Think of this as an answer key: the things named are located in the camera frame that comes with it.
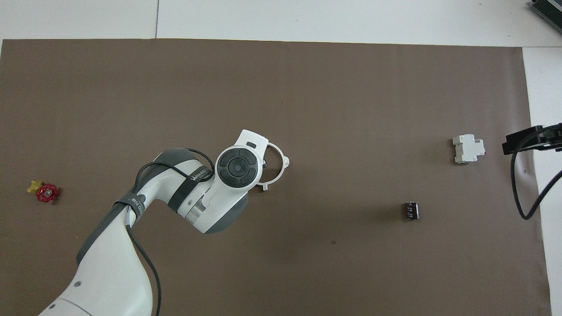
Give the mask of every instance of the white floor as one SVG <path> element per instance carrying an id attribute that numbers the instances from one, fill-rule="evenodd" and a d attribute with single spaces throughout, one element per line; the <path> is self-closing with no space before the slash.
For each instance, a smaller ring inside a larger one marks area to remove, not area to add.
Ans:
<path id="1" fill-rule="evenodd" d="M 0 38 L 209 38 L 524 47 L 532 125 L 562 122 L 562 34 L 528 0 L 0 0 Z M 536 152 L 541 190 L 562 154 Z M 562 184 L 541 205 L 562 316 Z"/>

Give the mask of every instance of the white robotic arm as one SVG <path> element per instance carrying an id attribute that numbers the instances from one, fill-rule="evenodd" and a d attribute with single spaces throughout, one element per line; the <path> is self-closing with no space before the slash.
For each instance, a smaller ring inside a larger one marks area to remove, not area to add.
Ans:
<path id="1" fill-rule="evenodd" d="M 212 177 L 188 149 L 161 153 L 88 237 L 76 258 L 74 279 L 40 316 L 149 316 L 150 282 L 126 226 L 159 199 L 202 233 L 222 231 L 246 206 L 247 192 L 261 177 L 267 145 L 265 137 L 243 130 L 217 159 Z"/>

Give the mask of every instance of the dark gray round control pad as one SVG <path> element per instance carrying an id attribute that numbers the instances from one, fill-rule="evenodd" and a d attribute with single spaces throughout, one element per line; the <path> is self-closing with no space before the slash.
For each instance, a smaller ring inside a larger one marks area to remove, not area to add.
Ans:
<path id="1" fill-rule="evenodd" d="M 257 158 L 245 148 L 227 150 L 219 157 L 216 172 L 227 186 L 245 187 L 256 179 Z"/>

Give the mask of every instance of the brown mat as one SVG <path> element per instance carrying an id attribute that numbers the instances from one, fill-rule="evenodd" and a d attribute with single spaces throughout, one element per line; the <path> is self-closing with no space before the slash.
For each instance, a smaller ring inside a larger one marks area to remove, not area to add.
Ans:
<path id="1" fill-rule="evenodd" d="M 4 315 L 65 289 L 140 166 L 216 159 L 244 128 L 291 166 L 231 227 L 203 235 L 162 202 L 135 226 L 161 315 L 550 315 L 540 216 L 517 214 L 501 152 L 529 126 L 520 48 L 4 40 L 0 62 Z M 466 133 L 487 155 L 455 165 Z M 25 192 L 35 178 L 55 204 Z"/>

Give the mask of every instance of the red valve knob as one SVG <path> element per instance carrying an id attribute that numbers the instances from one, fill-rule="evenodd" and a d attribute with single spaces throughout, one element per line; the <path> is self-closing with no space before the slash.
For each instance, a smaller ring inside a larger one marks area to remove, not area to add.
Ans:
<path id="1" fill-rule="evenodd" d="M 48 202 L 54 200 L 58 195 L 58 188 L 54 184 L 47 183 L 37 190 L 37 200 Z"/>

